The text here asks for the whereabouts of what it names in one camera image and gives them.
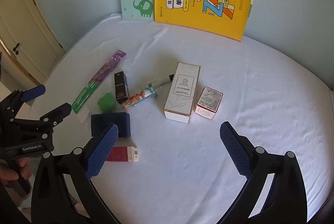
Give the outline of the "person's left hand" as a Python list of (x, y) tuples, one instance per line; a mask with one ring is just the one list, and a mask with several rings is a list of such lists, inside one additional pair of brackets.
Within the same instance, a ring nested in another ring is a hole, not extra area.
[[(24, 179), (29, 179), (32, 175), (32, 169), (30, 166), (29, 158), (21, 158), (18, 161), (18, 165), (20, 166), (20, 174)], [(10, 169), (8, 166), (1, 165), (0, 168), (0, 177), (1, 181), (6, 183), (13, 180), (18, 180), (18, 173)]]

